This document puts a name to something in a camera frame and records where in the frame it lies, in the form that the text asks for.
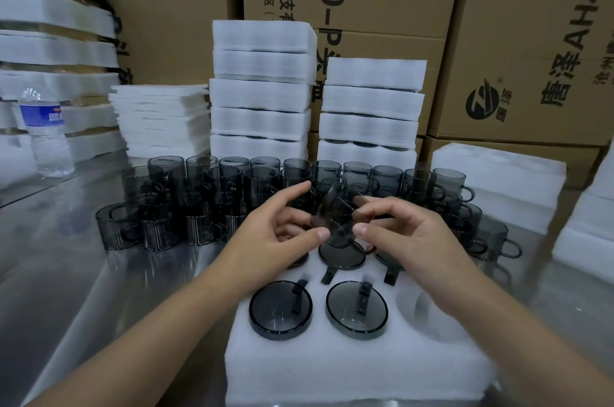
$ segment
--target clear plastic bottle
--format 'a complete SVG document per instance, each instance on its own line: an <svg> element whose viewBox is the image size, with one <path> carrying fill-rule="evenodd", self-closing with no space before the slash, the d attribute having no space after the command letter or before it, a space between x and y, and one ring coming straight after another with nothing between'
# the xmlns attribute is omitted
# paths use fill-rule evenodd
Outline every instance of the clear plastic bottle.
<svg viewBox="0 0 614 407"><path fill-rule="evenodd" d="M19 107L32 138L38 172L44 177L64 177L75 170L73 155L64 133L59 102L44 89L26 88Z"/></svg>

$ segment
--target black circular logo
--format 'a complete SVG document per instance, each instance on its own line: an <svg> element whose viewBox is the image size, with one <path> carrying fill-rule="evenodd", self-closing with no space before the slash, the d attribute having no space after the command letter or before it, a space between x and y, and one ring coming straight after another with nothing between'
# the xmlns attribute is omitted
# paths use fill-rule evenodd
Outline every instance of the black circular logo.
<svg viewBox="0 0 614 407"><path fill-rule="evenodd" d="M474 120L483 120L492 115L499 106L499 92L495 87L492 87L487 79L484 79L484 85L479 89L475 89L467 97L465 110L470 118Z"/></svg>

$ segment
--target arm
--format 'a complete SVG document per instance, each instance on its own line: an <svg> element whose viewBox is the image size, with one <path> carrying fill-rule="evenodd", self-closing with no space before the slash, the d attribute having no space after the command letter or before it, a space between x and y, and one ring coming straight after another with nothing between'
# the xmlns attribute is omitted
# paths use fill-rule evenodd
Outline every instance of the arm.
<svg viewBox="0 0 614 407"><path fill-rule="evenodd" d="M309 187L306 182L275 194L248 216L203 274L28 405L154 406L227 310L328 239L326 228L303 231L297 225L308 225L310 215L286 207Z"/></svg>
<svg viewBox="0 0 614 407"><path fill-rule="evenodd" d="M354 233L395 256L535 405L614 404L614 382L488 279L441 217L396 198L372 199Z"/></svg>

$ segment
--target stainless steel tabletop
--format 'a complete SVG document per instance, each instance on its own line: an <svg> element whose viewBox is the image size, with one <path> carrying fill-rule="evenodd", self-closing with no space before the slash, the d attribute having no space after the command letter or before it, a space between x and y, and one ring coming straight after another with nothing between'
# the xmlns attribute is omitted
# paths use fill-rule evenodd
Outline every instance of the stainless steel tabletop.
<svg viewBox="0 0 614 407"><path fill-rule="evenodd" d="M0 192L0 405L19 406L118 338L210 264L221 244L181 244L159 253L139 247L105 254L97 209L122 200L124 153L79 163L63 182ZM552 238L510 228L523 245L501 258L510 291L595 363L614 374L614 287L552 262ZM485 270L495 279L501 270ZM223 405L229 312L190 356L160 405ZM490 389L482 404L511 405ZM474 405L364 401L361 406Z"/></svg>

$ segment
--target blue bottle label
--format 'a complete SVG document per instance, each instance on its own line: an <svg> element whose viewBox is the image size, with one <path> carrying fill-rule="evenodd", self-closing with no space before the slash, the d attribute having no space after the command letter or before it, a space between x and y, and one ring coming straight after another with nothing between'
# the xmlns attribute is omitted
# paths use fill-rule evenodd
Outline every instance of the blue bottle label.
<svg viewBox="0 0 614 407"><path fill-rule="evenodd" d="M59 105L29 106L19 105L23 122L29 128L63 126L62 108Z"/></svg>

